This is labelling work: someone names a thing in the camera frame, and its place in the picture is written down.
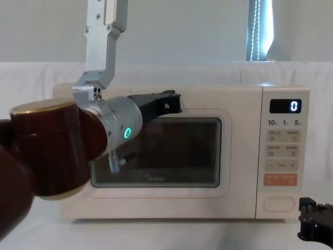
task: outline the brown cylinder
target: brown cylinder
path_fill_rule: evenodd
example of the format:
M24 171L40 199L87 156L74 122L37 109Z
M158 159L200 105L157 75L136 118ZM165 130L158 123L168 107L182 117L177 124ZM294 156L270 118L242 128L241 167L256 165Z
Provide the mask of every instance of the brown cylinder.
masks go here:
M0 145L10 146L14 140L14 131L10 120L0 120Z
M79 192L90 179L78 107L72 99L49 99L13 108L18 148L36 178L36 194L60 199Z
M26 217L34 196L30 168L17 152L0 146L0 241Z

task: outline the microwave window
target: microwave window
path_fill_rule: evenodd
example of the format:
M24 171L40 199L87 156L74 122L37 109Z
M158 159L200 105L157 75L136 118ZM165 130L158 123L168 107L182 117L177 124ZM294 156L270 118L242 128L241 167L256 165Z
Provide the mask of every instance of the microwave window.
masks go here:
M158 118L117 148L125 159L112 173L108 154L92 163L92 185L216 187L220 182L222 123L218 118Z

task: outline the gold cap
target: gold cap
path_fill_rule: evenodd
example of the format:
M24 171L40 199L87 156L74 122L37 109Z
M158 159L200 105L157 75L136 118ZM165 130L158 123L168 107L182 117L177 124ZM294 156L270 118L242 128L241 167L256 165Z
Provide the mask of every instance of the gold cap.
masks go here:
M10 114L30 114L44 111L51 111L59 108L68 107L75 104L72 98L47 99L38 102L26 103L16 106L10 110Z

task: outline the digital display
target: digital display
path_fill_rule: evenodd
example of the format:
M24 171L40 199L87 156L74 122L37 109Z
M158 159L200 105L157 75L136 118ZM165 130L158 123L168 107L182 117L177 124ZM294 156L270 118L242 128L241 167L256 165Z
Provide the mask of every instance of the digital display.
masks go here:
M300 99L272 99L270 104L272 114L299 114L301 109Z

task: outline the microwave oven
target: microwave oven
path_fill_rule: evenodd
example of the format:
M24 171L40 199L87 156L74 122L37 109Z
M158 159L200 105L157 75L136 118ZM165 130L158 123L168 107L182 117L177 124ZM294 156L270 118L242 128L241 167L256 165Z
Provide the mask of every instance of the microwave oven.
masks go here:
M71 97L72 84L54 88ZM108 155L60 201L64 218L297 218L310 91L304 86L111 85L104 98L176 90L183 112L162 116Z

